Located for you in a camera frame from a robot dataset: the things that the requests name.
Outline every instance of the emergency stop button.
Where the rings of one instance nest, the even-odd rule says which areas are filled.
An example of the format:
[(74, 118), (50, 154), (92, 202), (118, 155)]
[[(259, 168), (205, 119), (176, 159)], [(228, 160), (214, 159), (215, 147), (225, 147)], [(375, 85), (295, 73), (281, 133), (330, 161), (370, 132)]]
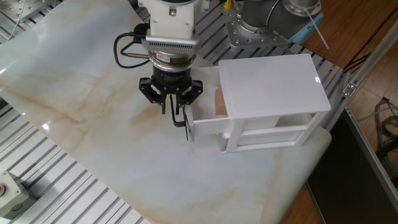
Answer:
[(1, 197), (2, 195), (4, 195), (4, 192), (5, 192), (5, 191), (6, 191), (5, 186), (0, 185), (0, 197)]

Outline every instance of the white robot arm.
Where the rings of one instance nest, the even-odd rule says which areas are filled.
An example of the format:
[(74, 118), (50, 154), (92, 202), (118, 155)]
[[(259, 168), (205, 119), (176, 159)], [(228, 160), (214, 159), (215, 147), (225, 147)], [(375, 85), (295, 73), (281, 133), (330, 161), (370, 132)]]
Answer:
[[(136, 68), (151, 61), (153, 75), (140, 79), (140, 91), (151, 103), (160, 104), (163, 114), (170, 95), (174, 125), (185, 126), (184, 121), (176, 122), (174, 116), (203, 92), (202, 82), (191, 79), (190, 69), (201, 44), (193, 25), (200, 13), (208, 11), (209, 0), (139, 0), (138, 5), (148, 9), (150, 24), (139, 24), (134, 32), (121, 34), (115, 40), (116, 62), (122, 68)], [(134, 41), (122, 49), (121, 55), (149, 60), (139, 65), (122, 66), (116, 49), (123, 37), (133, 37)], [(124, 52), (134, 43), (142, 44), (148, 56)], [(175, 113), (171, 95), (175, 96)]]

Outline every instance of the black cable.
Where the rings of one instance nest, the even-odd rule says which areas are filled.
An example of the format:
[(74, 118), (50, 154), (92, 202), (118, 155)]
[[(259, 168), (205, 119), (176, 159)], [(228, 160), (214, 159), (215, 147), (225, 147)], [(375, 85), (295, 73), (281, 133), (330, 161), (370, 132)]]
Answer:
[(385, 119), (385, 120), (382, 122), (382, 124), (381, 124), (382, 130), (383, 130), (383, 132), (384, 132), (385, 134), (387, 134), (387, 135), (389, 135), (389, 136), (392, 136), (392, 137), (394, 137), (394, 138), (398, 138), (398, 134), (394, 134), (394, 133), (392, 133), (391, 131), (389, 131), (389, 130), (387, 129), (387, 123), (389, 123), (390, 121), (398, 121), (398, 116), (390, 116), (390, 117), (388, 117), (387, 119)]
[(364, 58), (365, 58), (365, 59), (368, 58), (370, 54), (371, 54), (371, 53), (368, 53), (367, 55), (362, 56), (362, 57), (356, 59), (355, 61), (352, 62), (352, 64), (355, 63), (355, 62), (358, 62), (358, 61), (360, 61), (360, 60), (362, 60), (362, 59), (364, 59)]
[(275, 4), (272, 6), (272, 8), (271, 8), (271, 11), (268, 13), (268, 16), (267, 16), (267, 27), (269, 27), (269, 19), (271, 18), (271, 16), (272, 16), (272, 13), (274, 12), (274, 10), (275, 10), (275, 8), (276, 8), (276, 6), (279, 4), (279, 2), (280, 2), (280, 0), (277, 0), (276, 2), (275, 2)]
[(350, 71), (350, 70), (356, 68), (358, 65), (361, 65), (363, 62), (365, 62), (366, 59), (367, 59), (367, 57), (366, 57), (366, 58), (362, 58), (360, 61), (358, 61), (358, 62), (355, 63), (354, 65), (350, 66), (349, 68), (344, 69), (344, 71), (345, 71), (345, 72), (348, 72), (348, 71)]
[(128, 49), (128, 48), (129, 48), (130, 46), (132, 46), (133, 44), (136, 44), (136, 43), (137, 43), (137, 39), (138, 39), (138, 38), (145, 38), (145, 35), (140, 35), (140, 34), (135, 34), (135, 33), (133, 33), (133, 32), (128, 32), (128, 33), (119, 35), (119, 36), (114, 40), (114, 43), (113, 43), (113, 54), (114, 54), (114, 60), (116, 61), (117, 65), (119, 65), (121, 68), (137, 68), (137, 67), (143, 66), (143, 65), (145, 65), (146, 63), (148, 63), (149, 60), (146, 60), (145, 62), (139, 63), (139, 64), (137, 64), (137, 65), (131, 65), (131, 66), (125, 66), (125, 65), (120, 64), (119, 57), (118, 57), (118, 43), (119, 43), (119, 41), (120, 41), (123, 37), (134, 37), (134, 40), (133, 40), (130, 44), (128, 44), (127, 46), (123, 47), (122, 52), (124, 53), (124, 51), (125, 51), (126, 49)]
[(373, 35), (370, 36), (368, 41), (361, 47), (361, 49), (356, 53), (356, 55), (348, 62), (348, 64), (345, 66), (344, 70), (346, 70), (350, 65), (352, 65), (356, 57), (365, 49), (365, 47), (373, 40), (373, 38), (376, 36), (376, 34), (381, 30), (381, 28), (384, 26), (384, 24), (398, 11), (398, 6), (387, 16), (387, 18), (380, 24), (380, 26), (374, 31)]
[(386, 169), (394, 175), (398, 175), (398, 167), (390, 160), (388, 153), (391, 152), (392, 150), (395, 150), (398, 148), (398, 138), (389, 138), (386, 141), (383, 142), (383, 126), (389, 122), (392, 121), (393, 119), (389, 119), (391, 117), (398, 117), (396, 115), (388, 117), (386, 120), (383, 122), (380, 122), (380, 117), (379, 117), (379, 111), (380, 107), (383, 104), (388, 104), (390, 107), (396, 107), (392, 103), (390, 103), (387, 99), (383, 98), (375, 107), (375, 118), (376, 118), (376, 126), (377, 126), (377, 138), (379, 141), (379, 151), (376, 153), (379, 158), (381, 158), (382, 163), (385, 165)]

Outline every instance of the white plastic box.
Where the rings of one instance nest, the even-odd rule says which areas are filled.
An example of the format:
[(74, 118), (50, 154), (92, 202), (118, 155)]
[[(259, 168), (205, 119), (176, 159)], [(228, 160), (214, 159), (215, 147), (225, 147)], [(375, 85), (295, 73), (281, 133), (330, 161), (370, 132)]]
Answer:
[(217, 134), (224, 152), (300, 146), (330, 110), (308, 54), (223, 60), (193, 74), (205, 90), (186, 107), (190, 137)]

